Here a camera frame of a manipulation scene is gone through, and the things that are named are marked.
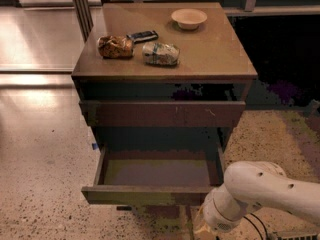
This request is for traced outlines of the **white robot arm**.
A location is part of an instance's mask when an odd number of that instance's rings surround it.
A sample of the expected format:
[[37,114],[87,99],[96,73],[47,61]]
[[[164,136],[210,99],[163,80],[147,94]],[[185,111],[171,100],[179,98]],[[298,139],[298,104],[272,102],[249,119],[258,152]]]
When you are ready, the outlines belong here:
[[210,229],[230,232],[247,214],[274,208],[312,224],[320,223],[320,184],[288,178],[277,164],[238,161],[224,172],[202,204],[202,218]]

